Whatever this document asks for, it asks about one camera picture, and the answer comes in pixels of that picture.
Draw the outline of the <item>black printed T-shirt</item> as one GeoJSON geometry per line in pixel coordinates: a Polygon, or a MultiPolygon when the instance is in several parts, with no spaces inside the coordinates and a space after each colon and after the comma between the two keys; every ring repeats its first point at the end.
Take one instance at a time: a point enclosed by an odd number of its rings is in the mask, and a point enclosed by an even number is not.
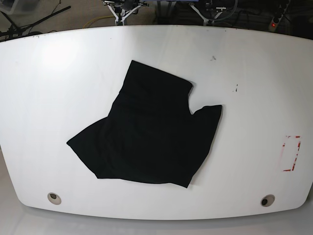
{"type": "Polygon", "coordinates": [[[187,188],[208,156],[222,105],[191,112],[191,82],[131,61],[107,117],[67,141],[98,179],[187,188]]]}

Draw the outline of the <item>red tape rectangle marking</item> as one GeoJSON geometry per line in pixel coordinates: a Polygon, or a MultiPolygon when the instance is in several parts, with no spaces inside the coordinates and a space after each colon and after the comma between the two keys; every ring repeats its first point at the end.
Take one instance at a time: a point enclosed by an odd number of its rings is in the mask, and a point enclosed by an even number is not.
{"type": "Polygon", "coordinates": [[[301,136],[286,136],[282,145],[279,167],[282,172],[294,171],[301,145],[301,136]]]}

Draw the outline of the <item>power strip with red light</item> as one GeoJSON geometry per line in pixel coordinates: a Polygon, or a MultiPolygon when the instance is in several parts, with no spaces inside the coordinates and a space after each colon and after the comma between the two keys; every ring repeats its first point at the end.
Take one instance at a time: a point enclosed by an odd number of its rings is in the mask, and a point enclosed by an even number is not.
{"type": "Polygon", "coordinates": [[[269,32],[274,32],[277,29],[282,17],[285,15],[285,12],[289,4],[290,4],[289,0],[275,0],[274,1],[273,17],[268,26],[269,32]]]}

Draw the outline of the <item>black tripod stand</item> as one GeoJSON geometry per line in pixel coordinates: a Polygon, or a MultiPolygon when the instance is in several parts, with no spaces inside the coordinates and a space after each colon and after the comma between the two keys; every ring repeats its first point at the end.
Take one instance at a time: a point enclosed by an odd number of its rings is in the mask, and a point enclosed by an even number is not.
{"type": "Polygon", "coordinates": [[[22,23],[21,20],[23,18],[27,18],[25,15],[17,15],[15,18],[13,16],[9,16],[4,12],[0,12],[0,16],[3,17],[6,21],[8,21],[9,26],[6,30],[0,30],[0,42],[11,41],[14,39],[25,38],[29,36],[36,36],[42,34],[40,31],[35,31],[34,28],[49,19],[62,14],[71,9],[71,5],[63,7],[57,10],[57,6],[52,10],[52,12],[44,17],[40,17],[37,20],[28,20],[26,19],[26,23],[22,23]]]}

